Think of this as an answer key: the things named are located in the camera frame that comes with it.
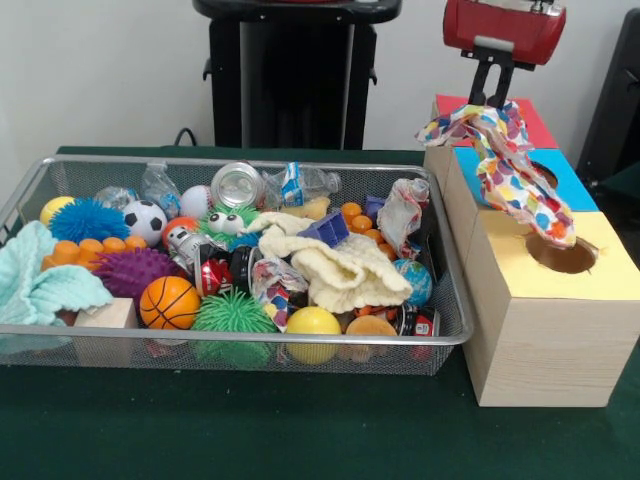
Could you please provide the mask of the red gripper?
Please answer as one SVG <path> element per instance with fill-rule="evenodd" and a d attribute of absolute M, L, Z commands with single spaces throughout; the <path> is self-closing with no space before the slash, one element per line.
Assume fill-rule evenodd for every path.
<path fill-rule="evenodd" d="M 443 40 L 449 47 L 476 47 L 509 52 L 516 62 L 545 65 L 552 57 L 566 24 L 567 10 L 555 1 L 448 1 Z M 485 83 L 492 63 L 479 60 L 469 94 L 470 105 L 485 105 Z M 506 102 L 514 64 L 500 65 L 492 106 Z"/>

